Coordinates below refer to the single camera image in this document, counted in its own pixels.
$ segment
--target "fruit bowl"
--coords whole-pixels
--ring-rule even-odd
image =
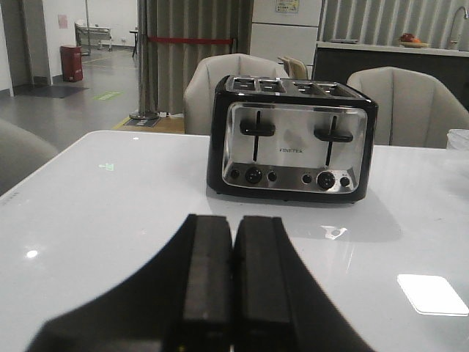
[[[399,44],[402,45],[404,48],[428,48],[428,43],[413,43],[399,41]]]

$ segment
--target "white table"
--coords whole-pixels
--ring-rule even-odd
[[[244,215],[281,216],[376,351],[469,350],[468,317],[418,314],[396,280],[443,276],[469,304],[469,153],[375,147],[366,198],[324,205],[217,195],[205,183],[208,143],[90,133],[0,197],[2,351],[22,351],[46,319],[127,278],[189,213],[227,216],[233,233]],[[332,240],[323,226],[347,231]]]

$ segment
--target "toaster brand text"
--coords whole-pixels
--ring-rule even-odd
[[[290,148],[280,148],[280,152],[282,153],[302,153],[301,149],[290,149]]]

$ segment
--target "stainless steel toaster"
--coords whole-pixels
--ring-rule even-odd
[[[215,89],[207,183],[242,197],[365,197],[377,104],[336,82],[227,76]]]

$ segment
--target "white chair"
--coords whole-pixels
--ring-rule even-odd
[[[210,135],[215,87],[227,75],[288,77],[280,64],[255,56],[228,54],[203,59],[184,92],[186,133]]]
[[[289,56],[279,57],[284,63],[284,69],[293,79],[308,79],[308,68],[305,63]]]
[[[376,144],[444,148],[469,112],[435,77],[396,67],[353,73],[347,84],[377,102]]]
[[[0,195],[56,154],[46,141],[0,119]]]

